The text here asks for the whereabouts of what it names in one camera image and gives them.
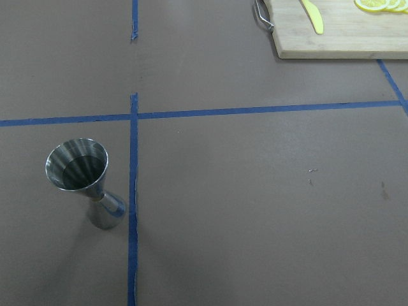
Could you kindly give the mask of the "yellow plastic knife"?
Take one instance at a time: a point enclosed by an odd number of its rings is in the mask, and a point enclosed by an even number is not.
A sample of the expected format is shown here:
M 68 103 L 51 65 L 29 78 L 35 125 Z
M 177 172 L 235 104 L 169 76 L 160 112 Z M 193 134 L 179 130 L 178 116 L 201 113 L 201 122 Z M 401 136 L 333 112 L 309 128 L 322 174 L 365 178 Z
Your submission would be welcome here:
M 309 0 L 301 0 L 300 2 L 309 16 L 310 22 L 316 34 L 322 35 L 324 33 L 324 22 L 319 9 Z

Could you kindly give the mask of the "front lemon slice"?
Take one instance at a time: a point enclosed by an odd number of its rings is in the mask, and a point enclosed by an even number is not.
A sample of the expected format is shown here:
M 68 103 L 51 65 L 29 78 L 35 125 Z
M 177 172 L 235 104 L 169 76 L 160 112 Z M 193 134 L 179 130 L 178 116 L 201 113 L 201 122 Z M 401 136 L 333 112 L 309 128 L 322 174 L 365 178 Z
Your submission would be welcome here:
M 355 5 L 364 11 L 378 12 L 385 10 L 388 5 L 388 0 L 354 0 Z

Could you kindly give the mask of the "bamboo cutting board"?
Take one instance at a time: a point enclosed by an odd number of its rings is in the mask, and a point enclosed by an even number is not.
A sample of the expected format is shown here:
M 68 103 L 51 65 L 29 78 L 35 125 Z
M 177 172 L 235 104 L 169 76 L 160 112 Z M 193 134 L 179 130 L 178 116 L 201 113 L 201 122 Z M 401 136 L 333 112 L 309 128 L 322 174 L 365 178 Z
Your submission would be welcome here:
M 322 35 L 300 1 L 255 1 L 281 59 L 407 59 L 407 12 L 368 12 L 354 1 L 311 2 L 322 15 Z

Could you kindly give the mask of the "steel double jigger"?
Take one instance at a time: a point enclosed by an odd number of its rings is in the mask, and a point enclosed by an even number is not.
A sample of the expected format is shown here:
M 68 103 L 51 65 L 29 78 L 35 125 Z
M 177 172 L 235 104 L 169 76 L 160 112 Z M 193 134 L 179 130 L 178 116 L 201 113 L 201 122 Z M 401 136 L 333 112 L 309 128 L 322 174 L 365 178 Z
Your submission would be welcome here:
M 45 174 L 56 188 L 88 200 L 86 216 L 101 230 L 118 226 L 126 214 L 126 202 L 105 189 L 108 152 L 95 140 L 77 138 L 61 143 L 49 153 Z

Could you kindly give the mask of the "lemon slice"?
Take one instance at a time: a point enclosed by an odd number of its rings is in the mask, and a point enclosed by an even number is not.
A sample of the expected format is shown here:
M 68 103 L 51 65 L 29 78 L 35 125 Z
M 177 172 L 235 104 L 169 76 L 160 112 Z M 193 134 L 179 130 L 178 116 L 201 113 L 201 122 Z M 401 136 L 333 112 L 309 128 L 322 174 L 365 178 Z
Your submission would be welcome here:
M 387 7 L 384 8 L 384 11 L 394 11 L 400 5 L 401 0 L 389 0 Z
M 388 5 L 388 0 L 354 0 L 355 5 L 364 11 L 378 12 L 385 10 Z
M 395 8 L 393 8 L 392 11 L 396 13 L 405 13 L 407 11 L 407 8 L 408 8 L 407 0 L 400 0 L 398 5 Z

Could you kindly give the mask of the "brown paper table cover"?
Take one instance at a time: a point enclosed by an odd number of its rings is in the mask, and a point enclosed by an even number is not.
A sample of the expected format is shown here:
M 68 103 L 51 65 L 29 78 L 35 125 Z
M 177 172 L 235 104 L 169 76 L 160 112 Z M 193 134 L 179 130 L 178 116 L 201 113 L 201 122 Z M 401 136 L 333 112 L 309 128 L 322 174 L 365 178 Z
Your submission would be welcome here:
M 112 229 L 45 174 L 77 138 Z M 407 62 L 279 59 L 252 1 L 2 1 L 1 304 L 406 305 Z

